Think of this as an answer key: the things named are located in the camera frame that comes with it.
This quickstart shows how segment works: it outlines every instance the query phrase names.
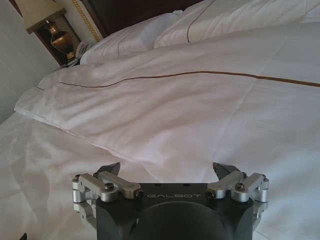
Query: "white wall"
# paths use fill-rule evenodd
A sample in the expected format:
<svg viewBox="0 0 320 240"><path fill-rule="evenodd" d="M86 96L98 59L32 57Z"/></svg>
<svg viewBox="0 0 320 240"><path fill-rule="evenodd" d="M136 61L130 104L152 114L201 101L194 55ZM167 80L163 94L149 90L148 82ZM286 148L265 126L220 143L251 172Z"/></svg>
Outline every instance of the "white wall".
<svg viewBox="0 0 320 240"><path fill-rule="evenodd" d="M14 112L21 94L59 65L40 40L25 30L8 0L0 0L0 123Z"/></svg>

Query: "white duvet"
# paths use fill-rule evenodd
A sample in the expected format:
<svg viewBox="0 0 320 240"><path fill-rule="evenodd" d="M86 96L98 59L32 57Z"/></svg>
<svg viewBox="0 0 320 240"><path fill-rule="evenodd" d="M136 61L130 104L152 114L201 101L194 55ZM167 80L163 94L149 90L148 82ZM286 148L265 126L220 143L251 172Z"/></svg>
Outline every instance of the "white duvet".
<svg viewBox="0 0 320 240"><path fill-rule="evenodd" d="M291 24L64 69L16 110L161 182L214 181L212 162L264 173L269 208L256 239L315 240L319 39L319 23Z"/></svg>

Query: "metal bracket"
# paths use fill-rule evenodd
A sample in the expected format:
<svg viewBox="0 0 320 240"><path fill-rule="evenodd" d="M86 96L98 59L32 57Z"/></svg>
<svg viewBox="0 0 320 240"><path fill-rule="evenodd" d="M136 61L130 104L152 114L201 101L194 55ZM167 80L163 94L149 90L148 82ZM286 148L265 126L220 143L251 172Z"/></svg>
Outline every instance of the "metal bracket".
<svg viewBox="0 0 320 240"><path fill-rule="evenodd" d="M79 174L72 180L73 209L80 214L84 225L97 231L96 200L100 197L105 203L114 202L118 198L118 191L126 199L137 199L143 191L140 184L126 181L118 174L120 164L103 166L105 170L96 172L94 176L89 173Z"/></svg>
<svg viewBox="0 0 320 240"><path fill-rule="evenodd" d="M219 181L209 183L206 194L208 198L216 200L223 199L226 192L230 191L231 198L241 203L245 203L251 198L254 201L253 230L255 230L261 221L262 212L268 208L269 180L265 175L259 173L246 176L245 172L232 169L230 174Z"/></svg>
<svg viewBox="0 0 320 240"><path fill-rule="evenodd" d="M108 171L99 172L97 178L104 183L113 183L126 199L136 199L143 194L140 184L126 181Z"/></svg>

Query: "bed linen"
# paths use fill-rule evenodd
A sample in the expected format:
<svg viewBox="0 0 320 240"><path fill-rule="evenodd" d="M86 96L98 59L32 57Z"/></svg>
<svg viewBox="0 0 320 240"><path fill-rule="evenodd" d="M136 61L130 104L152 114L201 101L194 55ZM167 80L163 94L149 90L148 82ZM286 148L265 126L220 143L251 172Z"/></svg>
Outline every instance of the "bed linen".
<svg viewBox="0 0 320 240"><path fill-rule="evenodd" d="M188 7L163 31L154 47L194 43L223 34L300 23L317 12L320 0L205 0Z"/></svg>
<svg viewBox="0 0 320 240"><path fill-rule="evenodd" d="M319 38L318 22L289 24L76 66L27 91L16 111L160 182L214 181L212 162L264 173L269 208L256 239L315 240Z"/></svg>
<svg viewBox="0 0 320 240"><path fill-rule="evenodd" d="M157 182L142 164L15 113L0 125L1 239L97 239L73 211L71 180L116 162L129 181Z"/></svg>
<svg viewBox="0 0 320 240"><path fill-rule="evenodd" d="M80 64L102 64L120 56L152 49L159 34L179 14L180 11L164 13L112 33L90 48L82 56Z"/></svg>

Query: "logo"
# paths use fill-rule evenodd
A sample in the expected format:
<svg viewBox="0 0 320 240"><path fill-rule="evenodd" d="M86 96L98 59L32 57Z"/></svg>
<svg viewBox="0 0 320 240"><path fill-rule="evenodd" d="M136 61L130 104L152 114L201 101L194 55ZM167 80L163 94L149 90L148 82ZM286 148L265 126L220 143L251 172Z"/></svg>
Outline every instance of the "logo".
<svg viewBox="0 0 320 240"><path fill-rule="evenodd" d="M165 198L165 199L182 199L182 198L199 198L201 194L148 194L146 197L150 199L155 199L155 198Z"/></svg>

